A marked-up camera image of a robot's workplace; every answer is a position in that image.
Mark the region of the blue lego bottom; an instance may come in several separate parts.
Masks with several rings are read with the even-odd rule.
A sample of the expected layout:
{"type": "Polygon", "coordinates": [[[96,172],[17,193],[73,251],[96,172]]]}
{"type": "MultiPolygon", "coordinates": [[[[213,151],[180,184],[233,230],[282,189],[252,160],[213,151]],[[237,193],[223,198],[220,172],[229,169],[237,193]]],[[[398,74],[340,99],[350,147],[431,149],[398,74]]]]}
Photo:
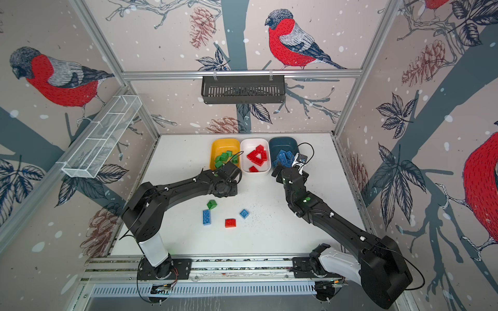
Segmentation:
{"type": "Polygon", "coordinates": [[[280,161],[281,163],[286,163],[287,162],[287,152],[285,150],[280,150],[278,155],[277,155],[277,160],[280,161]]]}

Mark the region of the teal plastic bin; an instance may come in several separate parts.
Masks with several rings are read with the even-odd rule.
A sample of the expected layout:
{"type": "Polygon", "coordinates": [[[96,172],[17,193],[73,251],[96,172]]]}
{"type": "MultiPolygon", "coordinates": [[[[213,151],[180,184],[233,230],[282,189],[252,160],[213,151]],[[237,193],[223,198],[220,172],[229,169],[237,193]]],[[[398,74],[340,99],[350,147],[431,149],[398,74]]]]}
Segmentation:
{"type": "Polygon", "coordinates": [[[269,141],[271,164],[277,159],[280,150],[290,151],[294,154],[299,152],[298,143],[292,137],[274,137],[269,141]]]}

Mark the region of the red square lego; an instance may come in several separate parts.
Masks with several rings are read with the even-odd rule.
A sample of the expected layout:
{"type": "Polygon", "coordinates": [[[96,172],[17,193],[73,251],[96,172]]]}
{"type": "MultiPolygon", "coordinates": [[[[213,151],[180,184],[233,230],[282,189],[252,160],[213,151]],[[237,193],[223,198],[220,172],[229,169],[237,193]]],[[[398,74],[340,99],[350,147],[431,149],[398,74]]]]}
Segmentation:
{"type": "Polygon", "coordinates": [[[259,153],[262,153],[265,151],[265,148],[263,145],[258,145],[255,150],[258,151],[259,153]]]}

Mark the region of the yellow plastic bin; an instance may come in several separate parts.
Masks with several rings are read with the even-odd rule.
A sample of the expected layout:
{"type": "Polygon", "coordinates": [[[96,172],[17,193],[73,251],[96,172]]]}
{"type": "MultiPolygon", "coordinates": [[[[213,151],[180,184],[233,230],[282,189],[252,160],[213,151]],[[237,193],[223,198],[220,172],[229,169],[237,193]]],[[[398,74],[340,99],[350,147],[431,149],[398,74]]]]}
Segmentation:
{"type": "Polygon", "coordinates": [[[237,154],[241,151],[240,142],[235,138],[222,138],[213,142],[211,145],[210,169],[215,170],[215,160],[224,152],[231,151],[232,154],[237,154]]]}

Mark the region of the blue small lego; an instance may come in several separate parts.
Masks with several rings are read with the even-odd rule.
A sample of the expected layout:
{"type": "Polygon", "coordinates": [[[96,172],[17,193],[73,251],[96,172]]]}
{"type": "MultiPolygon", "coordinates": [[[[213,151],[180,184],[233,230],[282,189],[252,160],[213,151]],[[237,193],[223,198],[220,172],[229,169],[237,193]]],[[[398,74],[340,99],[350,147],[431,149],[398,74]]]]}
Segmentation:
{"type": "Polygon", "coordinates": [[[241,212],[240,212],[240,216],[243,218],[243,219],[246,219],[248,216],[249,216],[249,212],[246,210],[246,209],[243,209],[241,212]]]}

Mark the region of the white plastic bin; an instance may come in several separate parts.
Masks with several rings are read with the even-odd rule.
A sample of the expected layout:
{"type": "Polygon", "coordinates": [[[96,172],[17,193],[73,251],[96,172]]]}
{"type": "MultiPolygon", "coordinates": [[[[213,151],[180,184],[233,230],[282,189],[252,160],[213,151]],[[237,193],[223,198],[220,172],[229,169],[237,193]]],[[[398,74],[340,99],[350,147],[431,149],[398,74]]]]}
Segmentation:
{"type": "Polygon", "coordinates": [[[268,174],[272,165],[268,141],[262,138],[244,139],[241,142],[241,169],[248,176],[268,174]]]}

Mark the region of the red lego bottom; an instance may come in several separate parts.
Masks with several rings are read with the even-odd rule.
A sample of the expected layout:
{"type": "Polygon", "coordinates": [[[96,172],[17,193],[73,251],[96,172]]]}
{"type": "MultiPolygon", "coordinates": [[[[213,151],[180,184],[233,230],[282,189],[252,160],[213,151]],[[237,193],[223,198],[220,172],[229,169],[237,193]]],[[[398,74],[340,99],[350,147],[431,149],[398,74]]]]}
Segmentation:
{"type": "Polygon", "coordinates": [[[225,228],[235,228],[237,226],[236,219],[228,218],[225,220],[225,228]]]}

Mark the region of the red long lego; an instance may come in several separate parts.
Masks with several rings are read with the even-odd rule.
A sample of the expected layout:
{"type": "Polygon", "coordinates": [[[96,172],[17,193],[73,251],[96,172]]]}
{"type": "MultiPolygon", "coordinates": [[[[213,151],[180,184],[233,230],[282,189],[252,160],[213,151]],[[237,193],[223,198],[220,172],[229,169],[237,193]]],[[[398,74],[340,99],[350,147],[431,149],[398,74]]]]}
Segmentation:
{"type": "Polygon", "coordinates": [[[255,159],[257,157],[257,155],[258,155],[258,152],[256,150],[253,150],[251,153],[249,153],[247,155],[247,158],[252,161],[253,159],[255,159]]]}

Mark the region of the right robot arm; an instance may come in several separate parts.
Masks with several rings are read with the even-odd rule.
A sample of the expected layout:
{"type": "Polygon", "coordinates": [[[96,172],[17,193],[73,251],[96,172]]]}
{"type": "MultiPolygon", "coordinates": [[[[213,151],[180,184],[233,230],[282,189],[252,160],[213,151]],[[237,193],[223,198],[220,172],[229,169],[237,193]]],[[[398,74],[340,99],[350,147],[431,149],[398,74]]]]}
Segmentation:
{"type": "Polygon", "coordinates": [[[348,250],[339,254],[329,244],[321,244],[309,255],[313,273],[336,273],[351,279],[377,306],[389,309],[413,281],[397,243],[358,228],[308,191],[305,183],[309,175],[303,167],[304,163],[297,161],[292,167],[278,165],[272,173],[283,185],[289,209],[348,250]]]}

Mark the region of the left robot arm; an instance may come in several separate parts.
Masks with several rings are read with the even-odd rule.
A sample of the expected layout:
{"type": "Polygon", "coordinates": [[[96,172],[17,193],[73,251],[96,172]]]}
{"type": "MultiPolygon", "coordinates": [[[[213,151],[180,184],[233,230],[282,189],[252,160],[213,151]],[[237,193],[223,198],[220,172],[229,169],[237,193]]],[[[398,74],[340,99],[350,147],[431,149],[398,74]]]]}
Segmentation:
{"type": "Polygon", "coordinates": [[[160,235],[164,214],[198,196],[236,196],[241,178],[242,170],[229,162],[214,171],[202,170],[198,175],[176,183],[153,185],[145,182],[138,187],[121,219],[143,252],[143,267],[151,268],[155,279],[166,279],[175,273],[174,261],[160,235]]]}

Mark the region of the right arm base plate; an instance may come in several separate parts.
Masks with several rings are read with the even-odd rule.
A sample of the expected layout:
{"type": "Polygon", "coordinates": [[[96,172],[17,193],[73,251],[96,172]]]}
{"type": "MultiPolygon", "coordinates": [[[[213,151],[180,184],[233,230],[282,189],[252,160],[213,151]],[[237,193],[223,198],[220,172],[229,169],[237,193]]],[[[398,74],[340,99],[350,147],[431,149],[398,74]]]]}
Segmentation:
{"type": "Polygon", "coordinates": [[[311,278],[319,278],[319,279],[324,279],[324,278],[338,278],[342,279],[343,276],[337,274],[337,273],[330,273],[330,272],[320,272],[320,273],[315,273],[312,270],[311,264],[310,264],[310,258],[308,257],[293,257],[292,258],[292,268],[290,269],[290,272],[294,273],[294,277],[296,279],[311,279],[311,278]]]}

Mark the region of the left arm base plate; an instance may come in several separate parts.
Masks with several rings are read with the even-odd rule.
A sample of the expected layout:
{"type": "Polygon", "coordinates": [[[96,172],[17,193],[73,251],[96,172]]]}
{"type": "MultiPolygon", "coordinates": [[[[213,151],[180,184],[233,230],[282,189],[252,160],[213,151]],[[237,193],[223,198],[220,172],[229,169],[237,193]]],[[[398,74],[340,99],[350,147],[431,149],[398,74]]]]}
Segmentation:
{"type": "Polygon", "coordinates": [[[187,280],[191,265],[191,259],[167,259],[158,267],[153,267],[146,258],[142,258],[137,269],[137,280],[187,280]]]}

